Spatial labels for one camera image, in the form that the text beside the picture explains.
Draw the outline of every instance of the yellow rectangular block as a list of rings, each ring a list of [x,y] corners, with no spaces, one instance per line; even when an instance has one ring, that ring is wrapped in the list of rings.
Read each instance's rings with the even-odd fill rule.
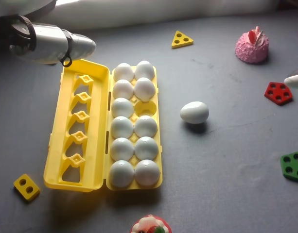
[[[14,186],[27,201],[32,201],[40,193],[40,189],[27,174],[15,180]]]
[[[128,187],[118,189],[109,182],[108,172],[114,163],[110,156],[110,147],[114,140],[110,131],[113,121],[111,104],[114,101],[112,95],[115,83],[114,71],[110,74],[109,69],[103,65],[77,60],[70,67],[64,67],[62,72],[53,131],[44,170],[44,183],[48,188],[90,192],[101,188],[104,181],[111,190],[147,189],[157,188],[161,185],[162,146],[159,133],[158,87],[155,67],[154,72],[152,83],[156,88],[156,93],[149,102],[141,102],[136,96],[131,98],[130,101],[134,105],[135,112],[130,120],[135,124],[140,116],[149,115],[157,123],[158,131],[154,136],[154,140],[159,146],[158,155],[154,159],[160,169],[160,178],[157,183],[144,187],[134,180]],[[76,94],[79,86],[86,86],[87,93]],[[86,105],[86,112],[74,110],[78,103]],[[85,132],[69,133],[76,122],[84,124]],[[138,137],[133,134],[129,140],[135,144]],[[66,155],[72,144],[82,148],[82,155],[78,153]],[[135,155],[129,161],[133,168],[138,162]],[[78,171],[79,181],[63,179],[63,175],[67,173],[68,169]]]

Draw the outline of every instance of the yellow egg carton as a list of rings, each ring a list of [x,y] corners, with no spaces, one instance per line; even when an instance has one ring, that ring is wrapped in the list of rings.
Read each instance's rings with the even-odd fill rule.
[[[134,179],[126,188],[116,188],[110,183],[108,172],[115,162],[110,156],[110,147],[114,141],[110,131],[114,119],[111,113],[111,104],[114,101],[112,95],[115,83],[114,72],[109,74],[109,69],[106,66],[86,60],[77,60],[70,67],[64,67],[61,75],[58,103],[44,171],[44,183],[48,188],[90,192],[101,188],[104,180],[111,190],[152,189],[161,185],[162,146],[159,133],[158,87],[155,67],[154,72],[155,76],[152,82],[156,93],[148,102],[142,102],[133,96],[130,101],[134,105],[135,112],[129,119],[135,124],[138,117],[148,115],[157,123],[158,131],[154,140],[159,146],[159,152],[154,162],[161,172],[158,182],[153,186],[141,186]],[[136,80],[133,79],[131,83],[135,86]],[[87,86],[88,93],[74,94],[81,86]],[[79,103],[86,105],[86,111],[73,112]],[[85,132],[69,133],[75,123],[83,124]],[[133,134],[129,140],[135,144],[138,137]],[[80,146],[81,153],[67,156],[66,152],[72,144]],[[138,162],[135,155],[129,160],[133,168]],[[67,181],[63,178],[68,169],[78,170],[78,181]]]

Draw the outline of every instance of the red pentagon block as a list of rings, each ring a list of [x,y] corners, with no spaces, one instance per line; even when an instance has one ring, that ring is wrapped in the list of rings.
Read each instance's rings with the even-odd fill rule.
[[[293,100],[293,94],[284,83],[270,82],[264,96],[277,105],[284,105]]]

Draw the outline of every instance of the yellow plastic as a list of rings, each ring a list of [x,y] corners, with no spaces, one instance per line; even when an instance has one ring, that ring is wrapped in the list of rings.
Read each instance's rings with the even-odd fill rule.
[[[15,180],[14,186],[27,201],[34,200],[40,193],[40,189],[27,174]]]
[[[192,44],[193,44],[192,38],[188,37],[187,35],[183,34],[180,31],[176,31],[175,36],[173,38],[173,42],[172,42],[173,49],[180,48],[183,46],[192,45]]]
[[[114,163],[110,157],[110,146],[113,138],[110,132],[113,116],[111,114],[111,103],[114,98],[111,94],[114,80],[113,74],[103,65],[93,62],[78,60],[72,66],[64,68],[60,81],[60,91],[57,103],[53,131],[49,142],[44,182],[49,188],[65,189],[73,191],[90,192],[99,189],[106,179],[106,185],[111,190],[156,188],[162,183],[162,165],[158,121],[158,88],[156,69],[152,80],[156,87],[156,94],[149,102],[143,103],[133,96],[131,102],[134,104],[135,113],[130,120],[135,123],[139,116],[150,115],[158,125],[158,132],[154,139],[159,145],[159,153],[155,162],[159,166],[161,176],[154,186],[141,187],[136,181],[124,189],[117,189],[108,180],[108,171]],[[80,85],[88,86],[88,93],[74,94]],[[87,111],[72,113],[77,103],[86,104]],[[77,131],[69,134],[70,128],[75,122],[83,123],[85,133]],[[135,143],[137,136],[133,134],[130,140]],[[66,151],[71,144],[81,145],[82,156],[78,153],[67,157]],[[129,161],[133,167],[139,162],[135,156]],[[79,169],[80,181],[64,181],[63,175],[68,167]]]

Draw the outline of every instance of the yellow triangle block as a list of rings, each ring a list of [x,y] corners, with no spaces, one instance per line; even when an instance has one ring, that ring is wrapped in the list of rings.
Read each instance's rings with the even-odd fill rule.
[[[192,45],[193,44],[193,40],[192,38],[186,36],[185,34],[183,34],[180,31],[176,31],[173,42],[172,42],[172,48],[180,48],[183,46],[188,46],[188,45]]]

